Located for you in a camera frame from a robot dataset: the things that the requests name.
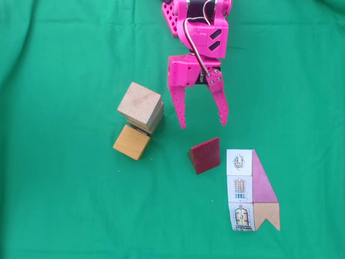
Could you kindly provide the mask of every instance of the green backdrop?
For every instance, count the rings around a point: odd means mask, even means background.
[[[0,0],[0,258],[345,257],[345,2],[237,0],[228,21],[228,125],[196,86],[182,130],[161,1]],[[112,149],[132,81],[165,103],[141,161]],[[227,148],[257,150],[280,232],[231,229]]]

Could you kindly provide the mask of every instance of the light wooden cube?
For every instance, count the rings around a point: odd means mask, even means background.
[[[158,124],[160,123],[160,121],[162,120],[163,116],[164,116],[164,103],[161,102],[160,109],[158,110],[158,113],[154,116],[154,121],[148,130],[141,127],[141,125],[137,124],[134,121],[128,120],[128,122],[130,124],[132,124],[134,127],[140,129],[141,131],[144,131],[145,133],[147,133],[151,136],[155,132],[155,130],[156,130]]]
[[[125,125],[113,148],[130,158],[139,160],[150,140],[149,136]]]
[[[136,123],[145,131],[150,131],[161,104],[160,94],[137,83],[131,83],[118,112],[128,121]]]

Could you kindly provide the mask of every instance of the stacked blocks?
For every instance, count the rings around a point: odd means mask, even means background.
[[[152,135],[164,113],[162,96],[136,83],[131,83],[118,112],[136,128]]]
[[[197,174],[204,173],[220,165],[219,138],[192,147],[189,158]]]
[[[280,230],[279,202],[256,151],[228,149],[226,176],[233,230],[256,231],[266,219]]]
[[[160,94],[139,84],[131,83],[118,112],[133,126],[125,125],[113,148],[139,160],[164,115]]]

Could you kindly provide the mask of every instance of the red triangular block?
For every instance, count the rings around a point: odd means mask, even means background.
[[[192,147],[188,152],[195,172],[201,174],[220,165],[219,138]]]
[[[255,150],[253,150],[253,202],[278,202]]]

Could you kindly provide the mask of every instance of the pink robotic gripper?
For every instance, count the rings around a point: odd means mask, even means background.
[[[225,58],[232,0],[164,0],[162,12],[174,37],[190,49],[168,61],[168,88],[181,128],[185,123],[185,88],[206,84],[227,123],[229,108],[224,93],[221,62]]]

